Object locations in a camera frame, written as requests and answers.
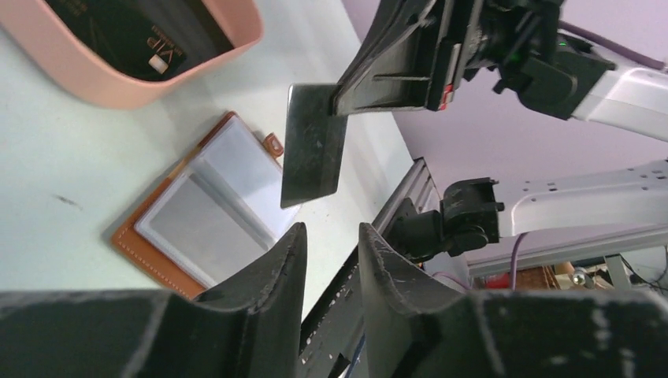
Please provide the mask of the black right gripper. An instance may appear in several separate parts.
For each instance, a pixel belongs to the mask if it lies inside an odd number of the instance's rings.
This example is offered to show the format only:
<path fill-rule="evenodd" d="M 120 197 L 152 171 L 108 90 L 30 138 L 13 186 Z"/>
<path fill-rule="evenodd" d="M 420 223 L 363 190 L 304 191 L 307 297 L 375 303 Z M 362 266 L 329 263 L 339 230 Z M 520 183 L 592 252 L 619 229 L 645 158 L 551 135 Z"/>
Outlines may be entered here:
<path fill-rule="evenodd" d="M 567 120 L 616 68 L 590 43 L 559 32 L 560 1 L 382 1 L 332 96 L 335 115 L 429 109 L 463 80 L 497 71 L 492 90 Z"/>

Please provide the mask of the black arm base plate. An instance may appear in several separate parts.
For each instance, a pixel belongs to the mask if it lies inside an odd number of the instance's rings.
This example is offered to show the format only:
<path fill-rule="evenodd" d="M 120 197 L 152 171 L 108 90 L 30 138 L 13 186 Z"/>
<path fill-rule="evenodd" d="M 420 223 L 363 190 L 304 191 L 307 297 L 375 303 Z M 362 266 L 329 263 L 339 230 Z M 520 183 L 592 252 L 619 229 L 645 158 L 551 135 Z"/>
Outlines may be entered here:
<path fill-rule="evenodd" d="M 363 336 L 358 251 L 353 250 L 301 325 L 297 377 L 349 377 Z"/>

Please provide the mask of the brown leather card holder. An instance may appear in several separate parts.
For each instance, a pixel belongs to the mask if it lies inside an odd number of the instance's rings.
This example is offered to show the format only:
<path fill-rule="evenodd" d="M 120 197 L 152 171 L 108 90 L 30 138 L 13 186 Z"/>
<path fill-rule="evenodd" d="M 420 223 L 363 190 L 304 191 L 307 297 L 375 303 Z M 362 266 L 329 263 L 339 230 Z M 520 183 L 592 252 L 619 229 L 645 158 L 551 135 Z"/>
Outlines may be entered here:
<path fill-rule="evenodd" d="M 228 112 L 113 233 L 110 242 L 163 287 L 194 298 L 265 254 L 293 225 L 282 168 Z"/>

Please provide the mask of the pink oval plastic tray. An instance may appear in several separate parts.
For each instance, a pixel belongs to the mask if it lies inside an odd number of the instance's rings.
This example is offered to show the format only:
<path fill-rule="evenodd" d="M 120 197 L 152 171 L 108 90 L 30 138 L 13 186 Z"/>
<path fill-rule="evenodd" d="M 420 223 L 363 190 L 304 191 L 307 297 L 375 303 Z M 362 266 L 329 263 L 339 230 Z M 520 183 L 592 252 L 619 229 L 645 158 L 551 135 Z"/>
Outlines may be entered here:
<path fill-rule="evenodd" d="M 4 1 L 1 26 L 61 88 L 134 109 L 263 37 L 252 1 Z"/>

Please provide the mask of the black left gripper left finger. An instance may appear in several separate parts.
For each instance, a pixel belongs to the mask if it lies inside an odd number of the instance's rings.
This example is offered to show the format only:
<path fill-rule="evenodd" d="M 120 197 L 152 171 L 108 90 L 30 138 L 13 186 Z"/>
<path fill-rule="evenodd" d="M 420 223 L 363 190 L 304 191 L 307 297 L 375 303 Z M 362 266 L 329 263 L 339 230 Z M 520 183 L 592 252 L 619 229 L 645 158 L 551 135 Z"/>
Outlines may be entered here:
<path fill-rule="evenodd" d="M 189 300 L 167 290 L 1 295 L 4 377 L 293 377 L 307 231 Z"/>

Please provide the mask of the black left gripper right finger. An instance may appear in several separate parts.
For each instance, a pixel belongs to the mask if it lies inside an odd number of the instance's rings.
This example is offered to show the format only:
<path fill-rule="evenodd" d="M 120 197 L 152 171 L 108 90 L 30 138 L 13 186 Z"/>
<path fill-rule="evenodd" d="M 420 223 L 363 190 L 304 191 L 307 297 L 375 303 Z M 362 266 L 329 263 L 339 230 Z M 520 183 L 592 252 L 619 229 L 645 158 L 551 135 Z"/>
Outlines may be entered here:
<path fill-rule="evenodd" d="M 667 301 L 651 291 L 460 293 L 359 227 L 371 377 L 664 377 Z"/>

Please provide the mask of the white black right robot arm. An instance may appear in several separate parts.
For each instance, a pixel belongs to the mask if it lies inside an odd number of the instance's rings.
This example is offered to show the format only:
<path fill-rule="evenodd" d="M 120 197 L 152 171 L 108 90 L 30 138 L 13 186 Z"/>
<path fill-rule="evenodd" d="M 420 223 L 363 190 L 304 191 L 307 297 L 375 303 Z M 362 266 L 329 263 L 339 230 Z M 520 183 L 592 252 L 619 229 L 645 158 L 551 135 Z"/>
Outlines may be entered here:
<path fill-rule="evenodd" d="M 331 98 L 337 116 L 442 111 L 462 81 L 497 71 L 496 93 L 560 120 L 667 138 L 667 66 L 560 18 L 559 1 L 382 1 Z M 665 224 L 667 163 L 557 180 L 450 185 L 440 207 L 402 217 L 389 235 L 420 263 L 539 230 Z"/>

